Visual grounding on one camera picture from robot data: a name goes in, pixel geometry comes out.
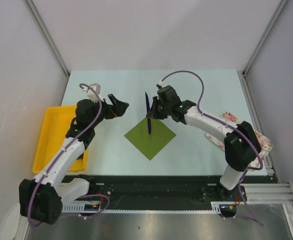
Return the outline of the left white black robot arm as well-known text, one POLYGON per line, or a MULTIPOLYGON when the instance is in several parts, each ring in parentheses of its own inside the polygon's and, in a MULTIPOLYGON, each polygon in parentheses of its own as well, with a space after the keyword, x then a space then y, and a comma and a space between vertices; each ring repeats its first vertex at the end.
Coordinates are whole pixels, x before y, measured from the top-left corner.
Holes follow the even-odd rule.
POLYGON ((96 196, 97 187, 91 177, 78 175, 65 185, 61 183, 70 167, 94 139, 95 127, 103 120, 123 116, 130 106, 113 94, 109 94, 108 98, 110 104, 104 99, 96 102, 80 100, 57 153, 33 179, 24 179, 20 183, 20 214, 28 219, 30 225, 33 221, 52 225, 71 202, 81 197, 91 200, 96 196))

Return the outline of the green paper napkin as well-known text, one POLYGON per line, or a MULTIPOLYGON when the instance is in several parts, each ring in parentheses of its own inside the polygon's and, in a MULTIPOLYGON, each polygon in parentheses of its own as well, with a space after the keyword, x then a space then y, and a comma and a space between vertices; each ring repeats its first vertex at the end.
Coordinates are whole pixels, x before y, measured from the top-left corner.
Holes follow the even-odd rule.
POLYGON ((176 134, 158 119, 142 119, 125 138, 148 160, 152 160, 176 134))

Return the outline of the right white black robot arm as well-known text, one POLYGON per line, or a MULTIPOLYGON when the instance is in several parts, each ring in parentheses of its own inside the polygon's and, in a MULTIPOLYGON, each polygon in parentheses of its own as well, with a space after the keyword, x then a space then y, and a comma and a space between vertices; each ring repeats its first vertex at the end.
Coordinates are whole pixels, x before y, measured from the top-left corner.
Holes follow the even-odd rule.
POLYGON ((261 159, 261 145, 252 125, 246 121, 234 123, 200 111, 197 104, 181 101, 175 89, 170 85, 157 85, 157 96, 148 118, 164 120, 171 117, 175 122, 198 128, 224 144, 227 167, 219 180, 217 195, 223 201, 235 195, 235 187, 255 159, 261 159))

